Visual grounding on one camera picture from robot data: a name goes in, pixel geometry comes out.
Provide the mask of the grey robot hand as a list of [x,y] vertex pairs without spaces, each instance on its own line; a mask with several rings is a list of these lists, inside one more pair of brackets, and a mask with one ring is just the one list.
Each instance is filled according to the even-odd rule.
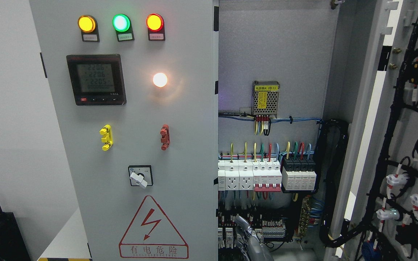
[[235,244],[242,251],[246,261],[273,261],[269,249],[262,244],[258,238],[256,231],[250,226],[241,216],[237,215],[234,218],[237,226],[235,231],[237,235]]

